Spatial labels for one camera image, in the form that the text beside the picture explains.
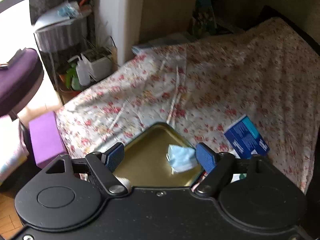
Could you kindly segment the light blue face mask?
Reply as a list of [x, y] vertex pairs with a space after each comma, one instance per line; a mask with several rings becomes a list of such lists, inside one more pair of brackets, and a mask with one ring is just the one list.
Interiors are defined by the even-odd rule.
[[198, 165], [195, 149], [191, 147], [169, 145], [166, 159], [172, 174], [192, 170]]

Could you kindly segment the blue Tempo tissue pack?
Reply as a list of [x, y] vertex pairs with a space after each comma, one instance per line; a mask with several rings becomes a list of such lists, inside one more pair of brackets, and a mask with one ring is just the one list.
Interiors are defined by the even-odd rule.
[[250, 159], [256, 154], [266, 156], [270, 150], [247, 115], [231, 124], [224, 135], [241, 159]]

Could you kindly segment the teal gold metal tin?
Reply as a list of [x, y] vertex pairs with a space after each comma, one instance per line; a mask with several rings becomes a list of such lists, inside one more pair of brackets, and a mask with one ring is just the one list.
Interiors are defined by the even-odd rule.
[[202, 173], [202, 167], [173, 173], [167, 161], [169, 145], [191, 147], [191, 143], [164, 122], [153, 124], [131, 140], [124, 150], [124, 159], [114, 175], [126, 178], [133, 186], [183, 187], [190, 186]]

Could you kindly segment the upper purple foam block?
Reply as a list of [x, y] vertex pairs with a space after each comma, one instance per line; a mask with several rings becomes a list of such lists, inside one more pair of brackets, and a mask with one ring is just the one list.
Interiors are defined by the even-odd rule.
[[29, 131], [35, 163], [39, 168], [44, 168], [58, 155], [68, 153], [57, 128], [54, 111], [31, 120]]

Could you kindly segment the floral bedspread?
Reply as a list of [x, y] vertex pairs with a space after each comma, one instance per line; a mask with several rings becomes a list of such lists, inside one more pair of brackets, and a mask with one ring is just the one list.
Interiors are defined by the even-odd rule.
[[164, 122], [191, 144], [231, 151], [248, 116], [272, 163], [306, 192], [319, 129], [319, 55], [280, 18], [238, 35], [148, 48], [57, 111], [73, 158], [128, 143]]

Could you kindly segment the green watering can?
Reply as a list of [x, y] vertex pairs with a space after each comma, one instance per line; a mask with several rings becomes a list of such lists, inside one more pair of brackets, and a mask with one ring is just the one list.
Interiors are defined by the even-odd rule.
[[81, 86], [76, 72], [76, 64], [71, 63], [66, 71], [65, 85], [69, 90], [80, 91]]

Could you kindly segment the pastel folded blanket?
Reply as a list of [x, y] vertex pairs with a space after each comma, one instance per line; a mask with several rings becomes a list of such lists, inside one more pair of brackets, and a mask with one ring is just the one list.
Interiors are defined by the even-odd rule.
[[9, 115], [1, 117], [0, 137], [1, 184], [28, 158], [21, 122], [12, 121]]

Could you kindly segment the white squeeze bottle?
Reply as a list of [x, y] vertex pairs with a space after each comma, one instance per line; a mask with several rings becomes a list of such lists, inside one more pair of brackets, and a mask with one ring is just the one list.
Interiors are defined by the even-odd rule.
[[80, 56], [74, 56], [68, 60], [70, 65], [75, 65], [76, 75], [81, 87], [87, 87], [91, 83], [89, 72], [85, 66], [84, 61]]

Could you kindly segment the white planter with plant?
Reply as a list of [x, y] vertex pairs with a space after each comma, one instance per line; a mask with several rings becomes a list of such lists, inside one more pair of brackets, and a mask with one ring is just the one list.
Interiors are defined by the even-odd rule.
[[98, 82], [111, 75], [113, 67], [111, 48], [93, 44], [90, 40], [86, 40], [86, 45], [88, 49], [81, 53], [81, 58], [92, 79]]

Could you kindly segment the purple velvet chaise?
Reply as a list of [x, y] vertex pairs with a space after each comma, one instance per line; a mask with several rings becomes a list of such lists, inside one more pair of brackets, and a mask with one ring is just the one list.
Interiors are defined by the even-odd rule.
[[35, 96], [44, 70], [35, 49], [26, 48], [7, 70], [1, 70], [1, 116], [18, 114]]

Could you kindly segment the book on chaise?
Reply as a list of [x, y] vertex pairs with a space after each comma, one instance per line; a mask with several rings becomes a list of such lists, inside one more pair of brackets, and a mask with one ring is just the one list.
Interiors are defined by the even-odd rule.
[[21, 58], [21, 56], [24, 54], [25, 50], [26, 50], [26, 48], [17, 50], [15, 55], [8, 62], [1, 63], [0, 69], [1, 70], [10, 69], [15, 64], [15, 62]]

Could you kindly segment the round grey side table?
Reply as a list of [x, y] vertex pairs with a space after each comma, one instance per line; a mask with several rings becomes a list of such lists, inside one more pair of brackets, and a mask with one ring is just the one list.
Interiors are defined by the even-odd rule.
[[91, 6], [79, 7], [77, 2], [65, 1], [41, 15], [34, 24], [39, 51], [55, 53], [77, 45], [87, 35], [87, 17]]

